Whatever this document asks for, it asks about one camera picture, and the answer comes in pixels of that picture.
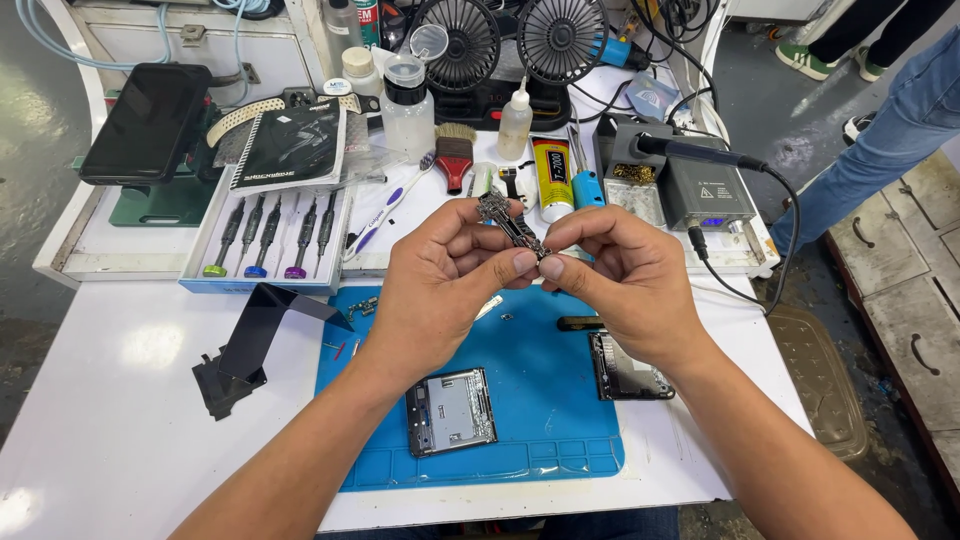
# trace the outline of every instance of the black metal bracket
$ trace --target black metal bracket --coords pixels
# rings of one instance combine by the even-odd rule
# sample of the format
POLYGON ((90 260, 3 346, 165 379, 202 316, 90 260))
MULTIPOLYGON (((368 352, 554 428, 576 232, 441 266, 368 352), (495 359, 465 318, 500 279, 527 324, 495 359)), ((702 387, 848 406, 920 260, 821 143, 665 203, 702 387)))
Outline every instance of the black metal bracket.
POLYGON ((269 283, 258 283, 220 354, 214 358, 201 355, 204 361, 193 366, 193 376, 214 420, 228 417, 233 404, 267 382, 263 360, 288 309, 353 331, 336 307, 269 283))

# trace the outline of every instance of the hand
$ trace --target hand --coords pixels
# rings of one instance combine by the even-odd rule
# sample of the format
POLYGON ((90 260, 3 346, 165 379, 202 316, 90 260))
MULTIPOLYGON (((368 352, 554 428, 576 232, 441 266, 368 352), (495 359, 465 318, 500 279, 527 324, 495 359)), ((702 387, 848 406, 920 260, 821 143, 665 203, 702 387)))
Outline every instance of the hand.
POLYGON ((563 289, 596 309, 627 354, 669 375, 695 356, 696 345, 711 343, 693 305, 684 249, 673 235, 607 205, 564 216, 543 240, 555 253, 574 244, 595 262, 544 258, 542 287, 563 289))
MULTIPOLYGON (((510 214, 523 205, 512 202, 510 214)), ((539 278, 537 256, 483 225, 476 199, 447 202, 394 245, 362 350, 410 386, 453 357, 492 295, 539 278)))

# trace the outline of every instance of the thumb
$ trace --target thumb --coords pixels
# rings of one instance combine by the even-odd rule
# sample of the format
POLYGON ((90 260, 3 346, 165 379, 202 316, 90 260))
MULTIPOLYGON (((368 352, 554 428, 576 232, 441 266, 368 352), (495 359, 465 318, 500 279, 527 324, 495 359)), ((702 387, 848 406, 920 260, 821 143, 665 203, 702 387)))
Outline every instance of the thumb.
POLYGON ((598 309, 614 298, 614 282, 597 274, 578 258, 551 255, 540 261, 540 274, 561 289, 598 309))
POLYGON ((496 291, 537 267, 537 254, 526 248, 504 250, 458 280, 467 294, 486 302, 496 291))

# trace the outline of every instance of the toothbrush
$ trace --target toothbrush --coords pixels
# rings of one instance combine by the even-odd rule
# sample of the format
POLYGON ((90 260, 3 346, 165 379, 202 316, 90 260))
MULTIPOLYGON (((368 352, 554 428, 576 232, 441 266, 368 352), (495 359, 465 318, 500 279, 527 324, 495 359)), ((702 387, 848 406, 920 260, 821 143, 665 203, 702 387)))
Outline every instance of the toothbrush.
POLYGON ((394 209, 397 205, 400 204, 400 201, 403 200, 403 197, 406 197, 407 192, 413 189, 414 185, 417 184, 417 181, 421 176, 430 172, 430 169, 433 168, 434 162, 437 160, 437 155, 431 150, 427 152, 423 159, 420 160, 420 172, 418 172, 410 180, 410 182, 398 187, 387 199, 386 206, 379 211, 373 219, 364 226, 360 231, 360 234, 357 235, 356 242, 353 242, 353 245, 347 249, 347 252, 344 254, 344 262, 356 257, 357 253, 363 249, 367 242, 373 237, 373 234, 376 233, 377 229, 380 228, 380 224, 383 223, 383 220, 387 219, 387 215, 390 214, 390 210, 394 209))

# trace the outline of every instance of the black fan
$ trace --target black fan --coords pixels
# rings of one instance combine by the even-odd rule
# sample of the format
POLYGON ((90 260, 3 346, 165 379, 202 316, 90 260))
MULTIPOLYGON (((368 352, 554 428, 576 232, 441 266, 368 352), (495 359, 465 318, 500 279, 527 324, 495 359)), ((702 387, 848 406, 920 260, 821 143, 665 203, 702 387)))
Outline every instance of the black fan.
POLYGON ((500 33, 493 14, 477 0, 429 0, 411 28, 446 28, 446 52, 426 63, 426 79, 446 92, 468 92, 487 81, 500 58, 500 33))
POLYGON ((530 0, 520 13, 516 50, 535 79, 568 85, 600 62, 609 23, 601 0, 530 0))

